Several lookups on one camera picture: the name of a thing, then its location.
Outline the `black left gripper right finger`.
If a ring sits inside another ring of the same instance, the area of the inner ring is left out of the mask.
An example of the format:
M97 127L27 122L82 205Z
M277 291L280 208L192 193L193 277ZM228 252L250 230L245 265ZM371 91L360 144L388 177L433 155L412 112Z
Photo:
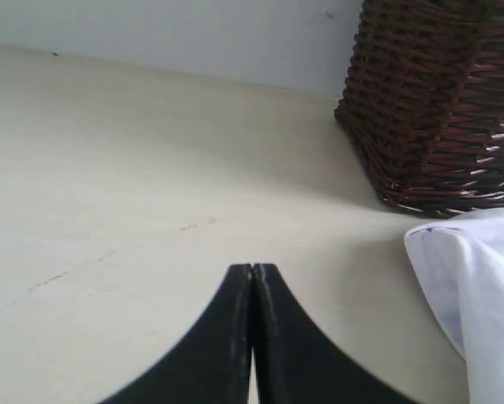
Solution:
M413 403L340 350L271 263L252 267L254 359L261 403Z

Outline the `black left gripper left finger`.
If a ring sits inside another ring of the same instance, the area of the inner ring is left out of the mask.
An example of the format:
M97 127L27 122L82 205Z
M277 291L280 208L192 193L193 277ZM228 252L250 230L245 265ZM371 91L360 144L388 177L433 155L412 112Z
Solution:
M247 403L252 266L231 265L183 338L150 369L104 400L119 403Z

